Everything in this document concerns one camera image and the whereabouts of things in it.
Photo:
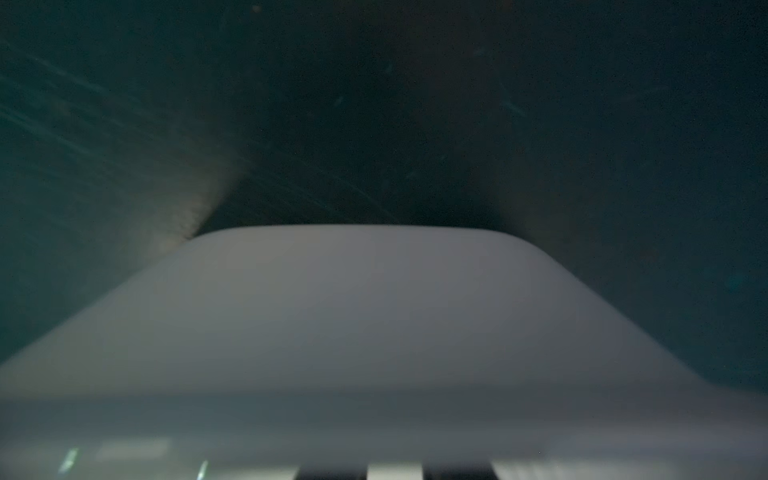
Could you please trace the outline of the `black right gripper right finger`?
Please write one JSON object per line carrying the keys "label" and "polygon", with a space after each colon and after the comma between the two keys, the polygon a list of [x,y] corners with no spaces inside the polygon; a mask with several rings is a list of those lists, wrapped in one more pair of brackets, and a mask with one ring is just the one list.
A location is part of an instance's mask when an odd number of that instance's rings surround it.
{"label": "black right gripper right finger", "polygon": [[422,467],[424,480],[498,480],[489,463],[427,464]]}

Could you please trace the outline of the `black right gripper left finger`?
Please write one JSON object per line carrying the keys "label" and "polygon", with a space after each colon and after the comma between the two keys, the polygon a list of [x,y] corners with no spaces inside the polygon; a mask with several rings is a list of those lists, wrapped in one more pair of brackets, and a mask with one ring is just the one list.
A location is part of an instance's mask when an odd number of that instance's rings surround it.
{"label": "black right gripper left finger", "polygon": [[302,466],[295,480],[366,480],[367,468],[363,467],[307,467]]}

